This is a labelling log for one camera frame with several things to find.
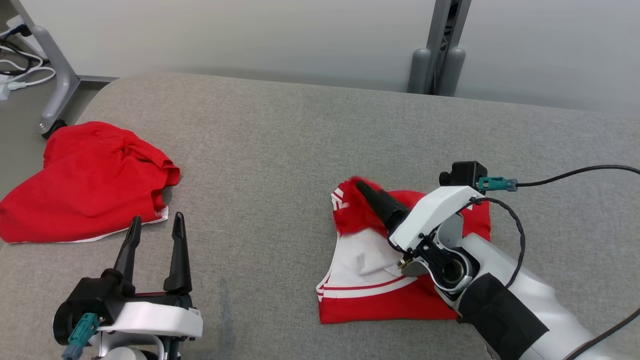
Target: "gray floor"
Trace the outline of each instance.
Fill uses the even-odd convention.
[[[0,0],[0,32],[5,29],[6,20],[16,14],[9,0]],[[2,53],[0,58],[9,57]],[[105,85],[82,82],[60,118],[67,124],[74,124]],[[0,199],[42,169],[42,154],[47,142],[34,132],[34,126],[55,86],[54,78],[42,85],[12,91],[8,100],[0,101]]]

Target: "white partition panel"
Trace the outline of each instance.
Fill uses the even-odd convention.
[[[640,1],[473,0],[457,97],[640,113]]]
[[[79,76],[175,71],[405,91],[435,0],[20,0]]]

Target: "red cloth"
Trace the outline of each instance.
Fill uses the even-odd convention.
[[[399,273],[396,262],[402,255],[389,250],[384,225],[356,188],[360,180],[380,189],[366,179],[352,177],[332,194],[338,240],[332,267],[316,287],[320,322],[455,319],[457,314],[436,293],[430,276],[415,279]],[[413,191],[389,194],[409,208],[425,196]],[[463,236],[476,233],[490,239],[488,203],[473,205],[461,215]]]
[[[162,218],[162,189],[180,169],[133,132],[103,122],[64,127],[47,142],[43,169],[0,202],[8,243],[77,241]]]

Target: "gray fabric surface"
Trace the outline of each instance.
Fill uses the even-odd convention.
[[[616,115],[347,88],[183,74],[108,85],[80,122],[106,121],[182,169],[165,191],[185,214],[204,338],[186,359],[484,359],[454,321],[320,325],[314,286],[333,254],[329,194],[359,174],[387,189],[437,185],[453,161],[535,181],[585,165],[640,167],[640,122]],[[525,266],[600,333],[640,305],[640,178],[602,171],[496,196],[520,215]],[[493,242],[518,252],[497,208]],[[4,246],[0,357],[57,359],[57,306],[83,276],[112,266],[124,235],[96,243]],[[160,290],[170,223],[145,225],[134,283]],[[640,322],[607,340],[640,357]]]

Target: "teal connector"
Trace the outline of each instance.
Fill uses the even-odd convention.
[[[62,359],[79,360],[89,339],[97,332],[98,326],[100,326],[98,315],[94,313],[84,314],[71,336],[69,336],[69,345],[67,345],[65,352],[62,353]]]
[[[486,192],[494,190],[516,192],[518,191],[518,180],[505,179],[503,177],[481,177],[480,180],[478,180],[478,190]]]

